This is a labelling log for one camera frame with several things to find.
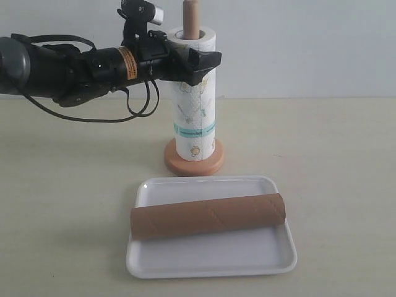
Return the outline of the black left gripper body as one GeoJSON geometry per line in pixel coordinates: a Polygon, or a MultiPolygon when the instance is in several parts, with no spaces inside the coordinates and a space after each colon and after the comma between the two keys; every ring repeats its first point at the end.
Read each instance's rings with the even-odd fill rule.
{"type": "Polygon", "coordinates": [[[136,42],[139,79],[189,81],[187,59],[170,43],[165,32],[149,30],[146,36],[136,42]]]}

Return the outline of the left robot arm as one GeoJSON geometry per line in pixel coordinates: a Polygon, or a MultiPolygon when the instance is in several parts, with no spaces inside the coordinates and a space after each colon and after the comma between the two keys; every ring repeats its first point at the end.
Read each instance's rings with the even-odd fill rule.
{"type": "Polygon", "coordinates": [[[195,87],[222,60],[220,52],[210,49],[182,53],[161,31],[151,30],[142,38],[125,34],[119,47],[85,52],[75,42],[91,44],[74,35],[1,37],[1,93],[75,107],[151,80],[195,87]]]}

